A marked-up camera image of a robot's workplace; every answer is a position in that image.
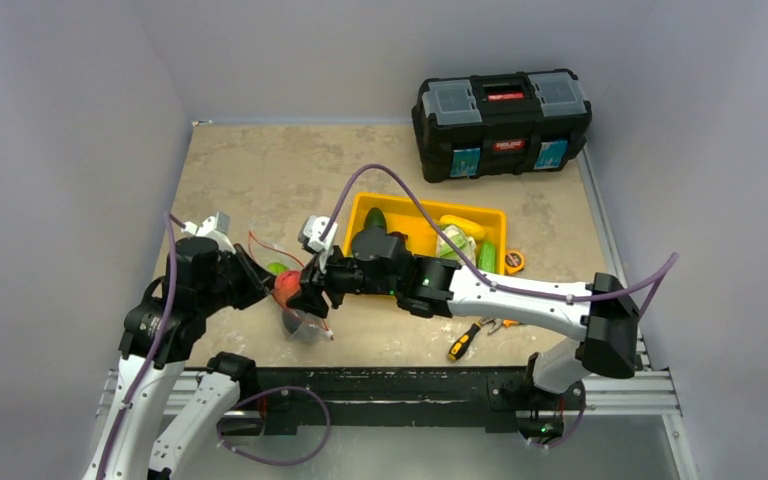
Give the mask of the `black metal base frame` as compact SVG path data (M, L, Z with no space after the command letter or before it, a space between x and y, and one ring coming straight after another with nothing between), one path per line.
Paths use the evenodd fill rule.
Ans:
M163 418L177 416L193 398L207 366L185 367ZM534 388L525 366L302 368L256 364L256 375L258 393L243 395L218 423L226 418L246 419L266 435L293 435L301 426L441 427L481 428L488 433L518 433L535 441L562 441L588 413L660 416L677 412L671 384L658 372L642 372L626 380L588 376L560 394ZM101 407L107 418L117 377L118 372L104 389Z

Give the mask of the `red peach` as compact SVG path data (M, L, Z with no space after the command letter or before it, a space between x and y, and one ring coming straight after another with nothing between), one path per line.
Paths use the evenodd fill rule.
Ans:
M300 276L299 270L289 270L276 277L272 296L281 308L287 309L288 301L300 291Z

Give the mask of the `purple eggplant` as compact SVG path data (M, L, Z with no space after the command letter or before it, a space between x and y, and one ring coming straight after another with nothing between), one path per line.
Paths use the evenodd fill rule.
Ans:
M295 311L282 310L281 322L287 340L310 343L322 338L318 321L311 320L305 313L297 315Z

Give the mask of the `clear orange zip bag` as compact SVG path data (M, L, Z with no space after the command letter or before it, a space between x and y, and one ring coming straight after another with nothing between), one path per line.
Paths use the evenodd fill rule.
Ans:
M248 233L247 251L259 266L276 277L272 298L278 305L285 337L305 343L333 341L333 330L324 319L289 307L290 298L301 290L300 259L277 244L261 241L253 232Z

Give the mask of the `black plastic toolbox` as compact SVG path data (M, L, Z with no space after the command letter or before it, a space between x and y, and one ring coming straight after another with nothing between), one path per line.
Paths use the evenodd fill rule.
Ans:
M429 183L562 170L586 144L593 109L569 69L430 78L411 110Z

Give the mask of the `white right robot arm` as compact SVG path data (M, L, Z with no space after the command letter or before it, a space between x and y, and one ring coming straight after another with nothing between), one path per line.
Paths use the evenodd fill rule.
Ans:
M276 296L290 309L324 318L347 294L391 295L418 317L491 317L561 334L564 341L529 361L521 381L524 399L536 407L590 374L628 379L636 372L640 313L612 275L551 283L473 271L414 254L378 227L360 232L351 245L350 256L334 246L301 271L280 275Z

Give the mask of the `orange handled pliers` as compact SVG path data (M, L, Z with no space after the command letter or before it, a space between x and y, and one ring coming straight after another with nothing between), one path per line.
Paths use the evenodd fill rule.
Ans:
M492 318L492 317L483 317L480 322L480 326L482 329L487 331L488 335L493 335L500 329L507 329L509 327L513 326L520 326L521 322L510 320L510 319L500 319L500 318Z

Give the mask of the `white cauliflower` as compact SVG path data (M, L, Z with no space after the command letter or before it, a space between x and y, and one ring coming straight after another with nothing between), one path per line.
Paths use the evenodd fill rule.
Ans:
M436 257L455 260L463 264L463 259L453 248L456 246L471 263L476 262L477 243L472 236L453 224L442 226L441 230L443 236L439 236L436 240Z

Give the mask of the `dark green avocado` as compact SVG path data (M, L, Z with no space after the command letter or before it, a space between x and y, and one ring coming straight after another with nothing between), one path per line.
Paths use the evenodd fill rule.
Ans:
M371 208L364 219L364 229L380 229L384 232L388 231L388 224L386 216L383 211L378 207Z

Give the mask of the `yellow black screwdriver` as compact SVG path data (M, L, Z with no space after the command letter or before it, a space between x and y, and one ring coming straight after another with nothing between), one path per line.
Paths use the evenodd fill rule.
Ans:
M451 362L460 360L466 352L477 334L482 329L482 322L474 322L470 328L463 334L461 334L450 346L447 352L447 359Z

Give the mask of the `yellow plastic tray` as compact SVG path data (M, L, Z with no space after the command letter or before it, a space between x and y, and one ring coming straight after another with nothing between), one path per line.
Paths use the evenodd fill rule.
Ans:
M494 247L493 272L496 274L505 273L507 216L503 211L430 200L421 200L420 203L438 226L440 226L440 220L449 215L468 220L482 227L484 236L481 239L472 234L469 236L475 240L479 252L484 244ZM437 246L441 240L438 239L437 233L409 197L369 192L360 192L353 199L342 245L344 251L352 251L351 242L355 235L363 229L367 214L373 208L378 208L383 213L389 232L396 231L407 236L406 248L411 253L424 256L437 254ZM474 254L474 264L479 269L490 272L489 264L480 259L479 252Z

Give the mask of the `green pepper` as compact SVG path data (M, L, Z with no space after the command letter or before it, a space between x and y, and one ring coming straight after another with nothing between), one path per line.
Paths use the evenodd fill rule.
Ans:
M497 247L489 240L485 240L478 247L476 253L476 266L479 270L487 273L497 273Z

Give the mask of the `small green ball vegetable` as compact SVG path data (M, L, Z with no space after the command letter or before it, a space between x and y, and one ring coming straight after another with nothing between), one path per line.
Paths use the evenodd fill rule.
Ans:
M270 262L266 265L266 270L271 274L278 276L290 270L290 268L281 262Z

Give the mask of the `yellow banana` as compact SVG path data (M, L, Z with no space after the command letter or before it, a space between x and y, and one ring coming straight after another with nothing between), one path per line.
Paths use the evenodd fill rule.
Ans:
M486 237L486 229L480 224L456 215L443 215L440 218L441 226L456 226L467 236L472 237L476 242L481 242Z

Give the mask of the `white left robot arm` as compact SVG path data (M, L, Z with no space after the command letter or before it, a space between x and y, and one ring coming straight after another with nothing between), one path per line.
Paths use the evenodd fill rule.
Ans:
M164 275L124 320L114 396L85 478L169 479L225 411L255 402L255 362L219 353L193 398L168 427L161 426L208 318L224 308L255 305L271 294L275 279L239 244L186 237L170 245Z

